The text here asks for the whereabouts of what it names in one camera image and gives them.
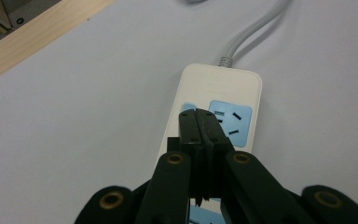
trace wooden edge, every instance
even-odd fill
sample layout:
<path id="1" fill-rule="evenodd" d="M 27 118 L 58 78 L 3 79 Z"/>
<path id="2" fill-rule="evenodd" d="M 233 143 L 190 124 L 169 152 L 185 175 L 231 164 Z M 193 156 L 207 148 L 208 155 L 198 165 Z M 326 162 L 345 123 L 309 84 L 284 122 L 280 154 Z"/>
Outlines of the wooden edge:
<path id="1" fill-rule="evenodd" d="M 61 0 L 0 40 L 0 75 L 113 2 Z"/>

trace white power strip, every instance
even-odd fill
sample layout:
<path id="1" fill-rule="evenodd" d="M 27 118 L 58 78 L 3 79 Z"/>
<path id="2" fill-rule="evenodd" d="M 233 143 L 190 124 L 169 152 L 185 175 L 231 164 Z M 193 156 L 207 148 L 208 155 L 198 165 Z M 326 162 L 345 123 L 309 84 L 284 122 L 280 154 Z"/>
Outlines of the white power strip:
<path id="1" fill-rule="evenodd" d="M 245 145 L 234 146 L 236 150 L 251 152 L 260 94 L 261 78 L 256 73 L 198 63 L 189 65 L 182 74 L 158 157 L 167 151 L 167 138 L 178 137 L 178 116 L 185 108 L 191 107 L 190 105 L 205 110 L 210 110 L 210 107 L 213 107 L 211 111 L 218 119 L 222 116 L 230 116 L 228 119 L 231 123 L 232 119 L 237 119 L 237 117 L 233 115 L 235 111 L 232 111 L 230 107 L 233 105 L 245 107 L 245 111 L 241 111 L 239 108 L 240 112 L 237 112 L 236 115 L 245 113 L 241 116 L 241 120 L 249 119 L 248 125 L 244 125 L 249 126 L 247 130 L 242 133 L 236 132 L 243 129 L 243 127 L 239 127 L 225 130 L 225 133 L 227 135 L 233 133 L 232 135 L 239 136 L 242 142 L 246 141 Z"/>
<path id="2" fill-rule="evenodd" d="M 158 157 L 167 152 L 168 137 L 179 136 L 179 114 L 193 107 L 213 112 L 235 149 L 251 152 L 261 85 L 260 76 L 253 72 L 189 65 L 182 74 Z M 210 200 L 201 208 L 192 206 L 190 219 L 195 223 L 223 223 L 219 204 Z"/>

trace gray cable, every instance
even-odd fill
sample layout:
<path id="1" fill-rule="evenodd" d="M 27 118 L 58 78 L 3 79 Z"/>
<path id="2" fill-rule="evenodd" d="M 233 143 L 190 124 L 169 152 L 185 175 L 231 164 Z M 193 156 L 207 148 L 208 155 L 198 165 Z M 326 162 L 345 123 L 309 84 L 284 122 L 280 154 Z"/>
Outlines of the gray cable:
<path id="1" fill-rule="evenodd" d="M 276 17 L 278 17 L 292 2 L 293 0 L 282 0 L 275 8 L 273 8 L 269 13 L 264 17 L 254 22 L 251 26 L 243 30 L 238 37 L 234 40 L 231 46 L 228 48 L 226 54 L 220 60 L 219 66 L 222 67 L 231 67 L 233 64 L 233 57 L 238 48 L 242 45 L 243 42 L 255 32 L 260 30 L 262 27 L 270 23 Z"/>

